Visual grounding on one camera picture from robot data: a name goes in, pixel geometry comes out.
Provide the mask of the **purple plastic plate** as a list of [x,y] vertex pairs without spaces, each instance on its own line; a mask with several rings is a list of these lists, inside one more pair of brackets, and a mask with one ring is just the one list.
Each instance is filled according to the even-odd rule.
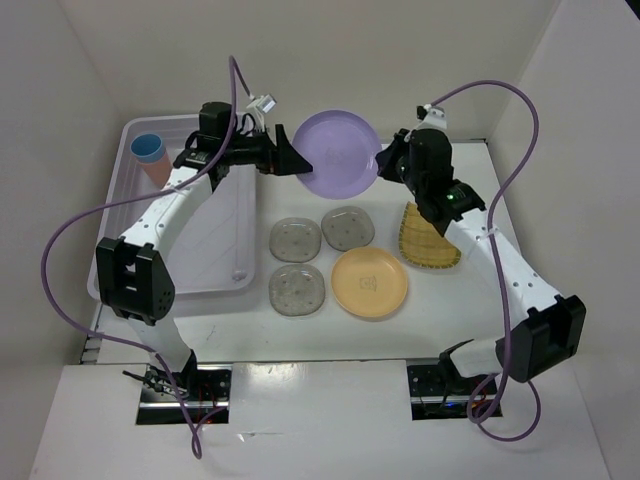
[[313,167],[299,181],[314,195],[331,200],[353,198],[376,180],[375,156],[382,150],[373,127],[344,110],[326,110],[305,120],[292,146]]

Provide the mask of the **woven bamboo tray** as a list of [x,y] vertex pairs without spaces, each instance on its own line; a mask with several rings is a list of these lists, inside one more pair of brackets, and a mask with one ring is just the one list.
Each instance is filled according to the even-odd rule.
[[402,215],[398,246],[403,259],[420,268],[445,270],[461,260],[461,252],[440,236],[412,202],[406,204]]

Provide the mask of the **yellow plastic plate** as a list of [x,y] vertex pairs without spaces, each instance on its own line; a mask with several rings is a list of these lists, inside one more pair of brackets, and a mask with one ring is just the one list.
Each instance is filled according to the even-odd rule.
[[371,246],[342,254],[332,267],[330,283],[337,303],[366,319],[393,314],[404,303],[409,288],[408,274],[400,261]]

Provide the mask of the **pink plastic cup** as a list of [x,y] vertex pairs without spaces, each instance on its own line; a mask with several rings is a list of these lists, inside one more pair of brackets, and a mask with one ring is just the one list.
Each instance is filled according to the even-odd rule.
[[142,161],[139,159],[138,164],[158,189],[165,187],[173,169],[170,158],[165,150],[153,155],[151,161]]

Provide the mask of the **blue plastic cup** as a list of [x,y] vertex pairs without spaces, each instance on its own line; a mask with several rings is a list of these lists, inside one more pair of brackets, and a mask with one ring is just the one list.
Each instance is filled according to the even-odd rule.
[[130,145],[131,153],[142,164],[154,164],[165,154],[163,139],[154,133],[136,136]]

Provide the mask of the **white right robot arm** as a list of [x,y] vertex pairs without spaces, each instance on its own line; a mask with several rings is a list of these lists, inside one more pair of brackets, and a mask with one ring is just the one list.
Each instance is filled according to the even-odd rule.
[[484,201],[454,177],[448,137],[435,129],[401,129],[389,154],[392,175],[413,194],[420,216],[497,288],[508,306],[509,329],[500,337],[463,341],[440,354],[442,388],[459,393],[473,377],[501,372],[524,383],[573,357],[586,317],[583,301],[563,296],[498,228],[489,226]]

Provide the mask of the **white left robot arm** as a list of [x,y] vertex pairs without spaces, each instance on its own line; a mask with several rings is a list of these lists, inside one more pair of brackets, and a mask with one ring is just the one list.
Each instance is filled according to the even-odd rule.
[[305,152],[293,145],[278,124],[269,134],[262,111],[249,108],[253,127],[239,129],[233,105],[207,102],[199,112],[199,127],[185,142],[168,174],[165,186],[148,195],[149,207],[119,237],[105,237],[96,246],[100,299],[114,313],[139,330],[142,349],[176,399],[192,397],[199,387],[197,359],[169,319],[175,285],[165,260],[191,217],[215,193],[234,167],[253,166],[264,175],[296,175],[304,180],[328,179],[335,187],[348,165],[379,173],[375,147],[361,162],[350,157],[335,175],[320,164],[318,148]]

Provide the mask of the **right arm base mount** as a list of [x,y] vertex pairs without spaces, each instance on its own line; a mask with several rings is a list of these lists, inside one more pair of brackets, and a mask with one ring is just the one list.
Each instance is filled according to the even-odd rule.
[[483,375],[447,386],[434,360],[406,364],[413,421],[464,419],[466,405]]

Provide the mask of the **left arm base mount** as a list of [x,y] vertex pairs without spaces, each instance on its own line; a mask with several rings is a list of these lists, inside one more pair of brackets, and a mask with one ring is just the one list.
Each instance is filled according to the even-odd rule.
[[[122,374],[141,386],[136,424],[141,426],[185,424],[175,391],[150,366],[143,374],[123,370]],[[227,424],[229,421],[232,366],[201,364],[195,387],[179,387],[185,408],[194,424]]]

